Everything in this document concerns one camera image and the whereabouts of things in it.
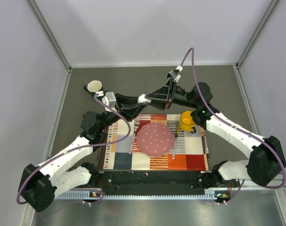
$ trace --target striped tablecloth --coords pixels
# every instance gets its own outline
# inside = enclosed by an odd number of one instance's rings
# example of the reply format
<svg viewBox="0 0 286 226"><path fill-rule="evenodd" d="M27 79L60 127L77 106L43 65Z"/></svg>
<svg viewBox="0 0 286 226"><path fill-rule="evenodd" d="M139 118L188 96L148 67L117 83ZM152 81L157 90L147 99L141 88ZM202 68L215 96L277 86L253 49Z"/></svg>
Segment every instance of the striped tablecloth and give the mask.
<svg viewBox="0 0 286 226"><path fill-rule="evenodd" d="M139 115L142 126L155 122L167 125L174 134L179 114L144 114ZM134 121L131 124L133 135ZM208 147L203 128L196 127L197 132L192 134L179 130L176 144L175 159L172 159L172 149L161 157L150 157L142 153L135 137L133 153L129 154L132 137L122 142L107 145L101 148L98 167L105 170L209 170L207 158ZM119 120L108 128L107 142L118 140L127 134L128 127L123 120Z"/></svg>

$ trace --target pink plate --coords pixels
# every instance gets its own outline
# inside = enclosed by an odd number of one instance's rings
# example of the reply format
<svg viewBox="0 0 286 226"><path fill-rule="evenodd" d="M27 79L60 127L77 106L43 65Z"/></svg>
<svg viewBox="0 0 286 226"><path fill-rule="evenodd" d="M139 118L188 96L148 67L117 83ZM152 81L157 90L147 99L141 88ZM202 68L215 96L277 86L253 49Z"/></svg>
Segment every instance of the pink plate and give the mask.
<svg viewBox="0 0 286 226"><path fill-rule="evenodd" d="M166 125L149 123L138 132L137 143L143 153L160 157L167 154L172 147L173 134Z"/></svg>

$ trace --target metal frame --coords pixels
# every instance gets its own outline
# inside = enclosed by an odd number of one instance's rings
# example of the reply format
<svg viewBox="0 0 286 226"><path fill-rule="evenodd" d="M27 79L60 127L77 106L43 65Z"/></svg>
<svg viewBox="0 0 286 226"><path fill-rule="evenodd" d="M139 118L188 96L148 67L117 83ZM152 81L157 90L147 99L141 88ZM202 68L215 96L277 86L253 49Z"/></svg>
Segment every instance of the metal frame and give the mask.
<svg viewBox="0 0 286 226"><path fill-rule="evenodd" d="M55 122L54 122L54 127L53 127L53 130L52 130L52 133L51 133L50 138L49 138L48 148L47 148L48 152L47 152L47 155L46 155L46 159L48 159L50 157L50 154L51 154L52 149L53 149L53 144L54 144L54 140L55 140L55 136L56 136L56 132L57 132L57 128L58 128L58 124L59 124L59 120L60 120L60 115L61 115L61 112L62 112L63 103L64 103L64 100L65 100L65 96L66 96L66 92L67 92L67 88L68 88L68 84L69 84L69 80L71 78L71 74L72 74L72 70L70 70L68 72L68 75L67 75L67 78L66 78L66 81L65 81L65 84L64 84L64 88L63 88L63 91L62 91L62 95L61 95L61 98L60 98L59 106L58 106L58 109L56 111L56 119L55 119Z"/></svg>
<svg viewBox="0 0 286 226"><path fill-rule="evenodd" d="M266 10L262 20L260 21L259 25L257 26L254 34L252 35L250 41L248 42L246 48L244 49L238 63L237 63L237 66L238 68L241 67L241 65L243 64L245 58L247 57L248 53L250 52L250 50L252 49L255 41L257 40L257 38L259 37L259 34L261 33L263 27L265 26L265 24L267 23L268 19L270 18L270 15L272 14L272 12L276 9L278 3L280 1L279 0L273 0L268 9Z"/></svg>
<svg viewBox="0 0 286 226"><path fill-rule="evenodd" d="M66 59L66 57L64 56L60 46L58 45L53 33L51 32L47 22L45 21L41 11L39 10L39 7L37 6L35 0L27 0L27 2L29 3L29 5L31 6L34 14L36 15L38 21L40 22L43 30L45 31L50 43L52 44L54 50L56 51L57 55L59 56L59 58L61 59L62 63L64 64L64 66L66 67L67 71L68 71L68 76L66 78L65 81L65 86L64 89L62 91L62 97L60 100L60 103L58 105L58 110L57 110L57 115L56 115L56 120L54 123L54 127L53 127L53 131L50 135L50 139L49 139L49 145L48 145L48 153L47 156L50 155L50 152L52 150L53 147L53 142L54 142L54 138L55 138L55 134L56 134L56 130L58 127L58 122L59 122L59 118L61 115L61 111L62 111L62 107L63 107L63 102L65 99L65 95L66 95L66 91L67 91L67 87L68 87L68 83L69 83L69 79L71 76L71 72L72 72L72 67L70 66L70 64L68 63L68 60ZM267 23L268 19L270 18L272 12L276 9L276 6L278 5L279 0L272 0L271 4L269 5L265 15L263 16L262 20L260 21L259 25L257 26L254 34L252 35L251 39L249 40L246 48L244 49L238 63L234 66L234 71L236 74L236 78L237 81L239 83L239 87L243 96L243 100L247 109L247 113L253 128L253 131L255 133L261 134L261 128L259 128L259 124L256 118L256 115L254 113L254 108L252 106L252 102L251 99L247 93L247 90L245 88L245 83L244 83L244 79L242 77L241 71L240 71L240 66L243 64L244 60L246 59L246 57L248 56L248 53L250 52L250 50L252 49L255 41L257 40L257 38L259 37L263 27L265 26L265 24ZM274 180L274 183L279 183L280 179L276 179ZM254 186L254 184L245 184L245 186L243 187L243 189L248 189L248 190L259 190L261 189L258 186ZM283 214L284 217L284 221L286 223L286 188L284 189L279 189L276 190L276 196L277 196L277 200L278 203L280 205L280 209L281 212ZM22 220L20 223L20 226L31 226L32 222L33 222L33 218L34 218L34 209L30 206L30 205L26 205L22 214Z"/></svg>
<svg viewBox="0 0 286 226"><path fill-rule="evenodd" d="M70 64L68 63L66 57L64 56L61 48L59 47L52 31L50 30L47 22L45 21L42 13L40 12L35 0L26 0L29 5L31 6L34 14L36 15L36 18L38 19L38 21L40 22L43 30L45 31L49 41L51 42L55 52L58 54L58 57L60 58L60 60L62 61L62 63L64 64L64 66L66 67L67 71L70 71L72 69L72 67L70 66Z"/></svg>
<svg viewBox="0 0 286 226"><path fill-rule="evenodd" d="M88 65L78 65L78 66L73 66L73 68L108 68L108 67L161 67L161 66L173 66L175 67L176 65L179 65L179 62L174 62L174 63L167 63L167 64L129 64L129 65L94 65L94 66L88 66ZM225 63L196 63L195 66L213 66L213 65L232 65L234 62L225 62ZM183 66L191 66L191 61L187 60Z"/></svg>
<svg viewBox="0 0 286 226"><path fill-rule="evenodd" d="M56 198L57 200L97 200L90 197L90 191L67 191ZM216 200L214 190L206 190L204 194L195 195L106 195L103 200Z"/></svg>

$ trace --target yellow mug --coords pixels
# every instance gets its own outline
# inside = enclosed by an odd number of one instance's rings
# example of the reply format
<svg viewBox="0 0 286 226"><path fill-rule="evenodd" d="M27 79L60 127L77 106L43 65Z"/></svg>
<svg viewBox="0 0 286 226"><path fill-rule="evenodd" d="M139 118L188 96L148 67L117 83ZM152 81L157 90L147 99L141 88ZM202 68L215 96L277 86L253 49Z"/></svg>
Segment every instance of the yellow mug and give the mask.
<svg viewBox="0 0 286 226"><path fill-rule="evenodd" d="M191 113L192 111L185 111L180 116L180 128L183 131L192 132L195 129L195 122L192 120Z"/></svg>

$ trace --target white wall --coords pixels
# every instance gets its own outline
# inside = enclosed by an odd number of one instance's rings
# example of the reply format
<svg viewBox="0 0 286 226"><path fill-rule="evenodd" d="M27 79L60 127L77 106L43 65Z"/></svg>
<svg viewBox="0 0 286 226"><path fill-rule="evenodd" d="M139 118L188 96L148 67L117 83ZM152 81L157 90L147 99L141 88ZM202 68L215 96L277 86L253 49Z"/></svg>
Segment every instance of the white wall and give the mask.
<svg viewBox="0 0 286 226"><path fill-rule="evenodd" d="M67 73L25 0L0 1L0 226L19 224L22 171L46 157Z"/></svg>
<svg viewBox="0 0 286 226"><path fill-rule="evenodd" d="M242 75L265 136L286 156L286 0L281 0L244 62Z"/></svg>
<svg viewBox="0 0 286 226"><path fill-rule="evenodd" d="M236 63L271 0L36 0L72 66Z"/></svg>

